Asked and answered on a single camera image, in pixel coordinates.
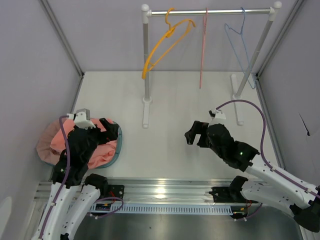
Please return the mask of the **salmon pink skirt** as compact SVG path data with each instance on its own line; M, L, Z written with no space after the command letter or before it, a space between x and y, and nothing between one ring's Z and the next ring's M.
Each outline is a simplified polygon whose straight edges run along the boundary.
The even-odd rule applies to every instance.
M66 134L69 134L74 129L74 121L71 119L63 119L63 128ZM53 136L50 142L50 148L59 154L65 149L65 140L61 131L60 123L58 122L58 132ZM98 145L92 157L88 162L88 168L95 169L105 164L111 163L113 157L116 156L116 147L118 140L109 141L106 144Z

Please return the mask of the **blue wire hanger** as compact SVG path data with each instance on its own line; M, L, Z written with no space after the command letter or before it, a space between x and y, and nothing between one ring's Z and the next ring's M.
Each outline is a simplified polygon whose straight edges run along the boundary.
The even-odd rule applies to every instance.
M238 66L243 75L245 75L247 69L252 70L252 64L250 63L248 49L244 38L247 13L245 8L241 7L240 9L242 14L242 21L241 25L239 25L239 28L234 28L234 26L225 23L224 32L230 43Z

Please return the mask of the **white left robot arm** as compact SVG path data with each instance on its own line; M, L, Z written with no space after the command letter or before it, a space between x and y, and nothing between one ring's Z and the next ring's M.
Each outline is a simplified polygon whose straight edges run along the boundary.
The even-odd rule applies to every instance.
M99 146L122 144L120 126L106 118L94 123L84 112L63 115L58 123L65 148L54 166L50 195L34 240L72 240L86 215L102 218L90 212L93 204L124 204L123 194L112 191L106 177L85 176Z

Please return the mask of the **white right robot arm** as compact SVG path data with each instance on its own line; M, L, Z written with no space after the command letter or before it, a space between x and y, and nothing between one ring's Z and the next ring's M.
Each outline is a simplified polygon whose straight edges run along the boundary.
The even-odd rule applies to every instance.
M223 124L195 121L184 136L188 145L194 143L211 149L229 167L253 175L268 187L258 185L245 177L232 181L228 196L234 202L253 200L281 210L292 217L301 227L318 233L320 231L320 188L301 180L284 169L272 165L249 144L234 140Z

